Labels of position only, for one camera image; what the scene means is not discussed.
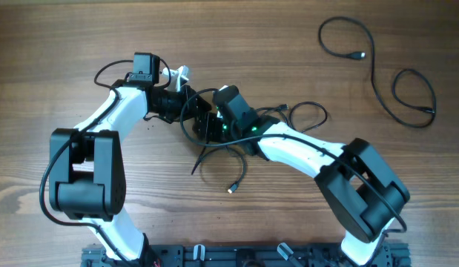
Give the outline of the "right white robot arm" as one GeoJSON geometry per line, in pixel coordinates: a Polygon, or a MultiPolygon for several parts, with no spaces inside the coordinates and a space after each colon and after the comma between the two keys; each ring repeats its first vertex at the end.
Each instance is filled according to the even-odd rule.
{"type": "Polygon", "coordinates": [[[206,145],[240,145],[250,155],[288,165],[314,179],[346,230],[340,248],[350,263],[372,263],[393,221],[406,231],[400,212],[407,187],[366,140],[326,142],[288,122],[250,107],[235,86],[214,91],[213,107],[200,111],[193,132],[206,145]]]}

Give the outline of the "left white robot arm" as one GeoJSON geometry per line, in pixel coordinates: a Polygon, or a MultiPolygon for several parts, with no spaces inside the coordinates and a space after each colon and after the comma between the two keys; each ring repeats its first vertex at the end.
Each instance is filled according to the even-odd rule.
{"type": "Polygon", "coordinates": [[[160,266],[161,260],[124,208],[121,144],[140,120],[183,122],[211,109],[176,70],[152,53],[135,53],[132,71],[108,85],[109,97],[84,122],[50,136],[50,161],[39,189],[45,216],[58,225],[88,227],[111,266],[160,266]]]}

